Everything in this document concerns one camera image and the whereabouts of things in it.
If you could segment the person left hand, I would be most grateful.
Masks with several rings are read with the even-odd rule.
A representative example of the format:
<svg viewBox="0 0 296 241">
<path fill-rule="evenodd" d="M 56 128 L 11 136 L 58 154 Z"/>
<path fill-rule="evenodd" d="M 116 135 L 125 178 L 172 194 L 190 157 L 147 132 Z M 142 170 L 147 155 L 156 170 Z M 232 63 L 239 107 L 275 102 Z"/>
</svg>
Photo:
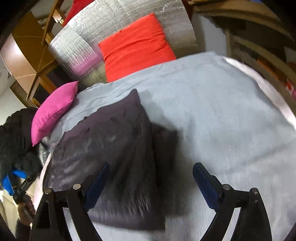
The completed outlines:
<svg viewBox="0 0 296 241">
<path fill-rule="evenodd" d="M 33 219 L 35 217 L 35 212 L 36 211 L 35 211 L 31 197 L 25 194 L 23 196 L 23 202 L 19 202 L 18 204 L 19 221 L 26 226 L 30 226 L 30 224 L 33 222 Z"/>
</svg>

